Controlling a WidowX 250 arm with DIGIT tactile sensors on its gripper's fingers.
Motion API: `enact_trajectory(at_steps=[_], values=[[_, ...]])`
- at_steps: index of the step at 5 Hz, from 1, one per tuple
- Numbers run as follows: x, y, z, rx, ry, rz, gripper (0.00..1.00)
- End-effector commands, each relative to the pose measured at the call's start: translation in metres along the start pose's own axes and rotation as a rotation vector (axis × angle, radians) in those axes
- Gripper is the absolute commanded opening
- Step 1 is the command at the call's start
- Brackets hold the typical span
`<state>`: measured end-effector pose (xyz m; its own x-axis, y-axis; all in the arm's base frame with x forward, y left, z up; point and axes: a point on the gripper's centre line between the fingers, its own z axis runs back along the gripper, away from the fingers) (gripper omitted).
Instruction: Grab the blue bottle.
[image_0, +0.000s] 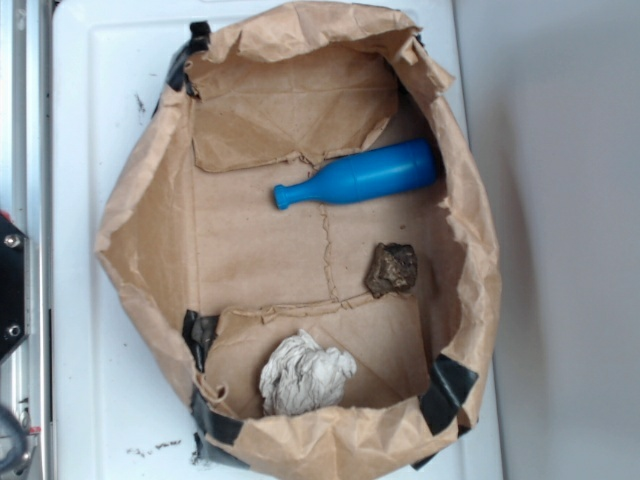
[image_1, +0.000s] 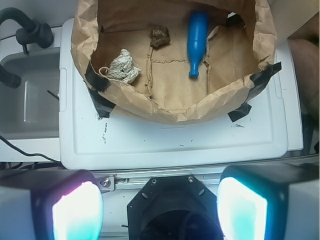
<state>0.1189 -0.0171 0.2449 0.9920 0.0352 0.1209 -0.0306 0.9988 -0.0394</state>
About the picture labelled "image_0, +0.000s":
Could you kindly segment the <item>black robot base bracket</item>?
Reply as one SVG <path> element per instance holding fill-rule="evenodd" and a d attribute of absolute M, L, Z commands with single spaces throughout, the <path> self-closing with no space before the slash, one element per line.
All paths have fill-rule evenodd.
<path fill-rule="evenodd" d="M 0 314 L 1 362 L 6 361 L 26 336 L 24 234 L 1 213 Z"/>

